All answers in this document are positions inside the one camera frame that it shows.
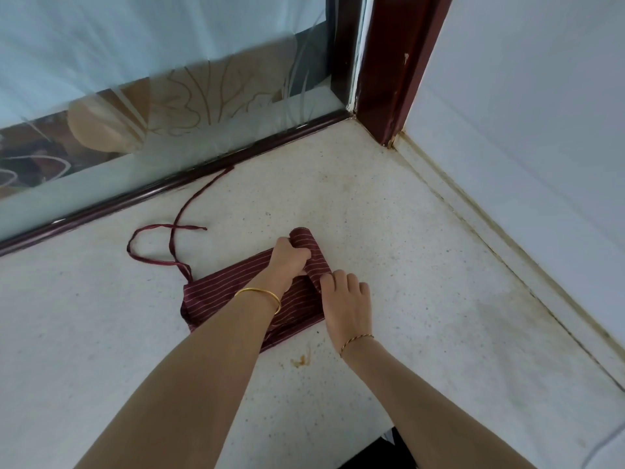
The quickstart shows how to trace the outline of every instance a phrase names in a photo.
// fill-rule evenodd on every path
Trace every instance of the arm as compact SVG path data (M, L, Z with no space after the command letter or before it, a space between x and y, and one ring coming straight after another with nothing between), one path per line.
M282 298L309 258L281 237L247 286ZM76 468L214 467L276 309L263 292L232 299L157 365Z
M354 336L371 334L371 298L366 283L337 270L321 278L321 291L327 330L337 352ZM375 339L350 342L342 358L388 412L419 467L534 468Z

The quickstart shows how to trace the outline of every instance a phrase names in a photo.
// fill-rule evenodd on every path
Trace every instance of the fabric strap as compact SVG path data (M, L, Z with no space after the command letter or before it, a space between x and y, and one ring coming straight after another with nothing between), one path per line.
M184 203L183 207L180 209L180 212L178 212L178 215L176 216L176 219L174 219L174 223L173 224L151 224L151 225L146 225L145 227L141 227L141 228L135 230L134 233L132 234L132 237L130 237L130 240L128 241L128 245L126 246L126 251L130 255L130 257L134 258L135 260L142 261L144 263L153 264L153 265L164 265L164 266L175 265L175 266L178 267L178 269L183 274L183 276L187 279L187 281L189 283L192 283L193 282L193 275L192 275L192 272L191 272L191 267L187 263L183 263L180 260L178 260L178 257L176 256L176 241L175 241L176 230L178 230L178 229L207 230L207 228L206 227L202 227L202 226L196 226L196 225L178 225L178 222L180 222L180 219L182 218L183 212L185 211L185 209L189 206L189 204L191 204L193 202L193 200L195 198L200 196L206 189L210 188L215 183L216 180L221 178L223 175L225 175L227 173L230 173L230 171L232 171L233 169L234 169L234 166L228 166L221 173L219 173L217 176L215 176L207 185L203 186L202 188L199 189L198 192L193 194ZM153 258L145 258L145 257L142 257L140 255L137 255L135 252L132 251L132 241L135 239L135 237L137 235L139 235L141 232L143 232L145 230L156 229L156 228L159 228L159 227L165 227L165 228L171 229L171 232L169 233L169 252L171 253L171 256L174 258L174 260L172 260L172 261L155 260Z

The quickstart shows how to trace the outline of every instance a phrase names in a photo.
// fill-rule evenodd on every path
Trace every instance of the stain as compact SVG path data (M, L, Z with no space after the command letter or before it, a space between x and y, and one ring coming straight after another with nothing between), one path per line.
M300 368L302 365L310 365L311 364L311 346L308 344L308 354L302 355L299 360L291 359L291 365L295 368Z

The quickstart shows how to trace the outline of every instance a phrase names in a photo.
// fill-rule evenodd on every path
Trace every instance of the white wall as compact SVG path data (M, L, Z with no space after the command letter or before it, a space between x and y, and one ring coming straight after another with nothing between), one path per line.
M625 345L625 0L454 0L405 130Z

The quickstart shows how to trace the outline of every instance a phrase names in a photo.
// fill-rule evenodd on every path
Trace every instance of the hand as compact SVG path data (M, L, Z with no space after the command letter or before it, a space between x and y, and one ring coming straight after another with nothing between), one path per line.
M371 295L369 285L356 275L336 270L321 277L321 299L327 333L337 352L356 336L371 334Z
M287 237L280 237L271 252L269 265L250 282L250 286L255 282L254 286L272 291L281 299L291 287L293 278L305 275L304 265L310 257L308 248L293 248Z

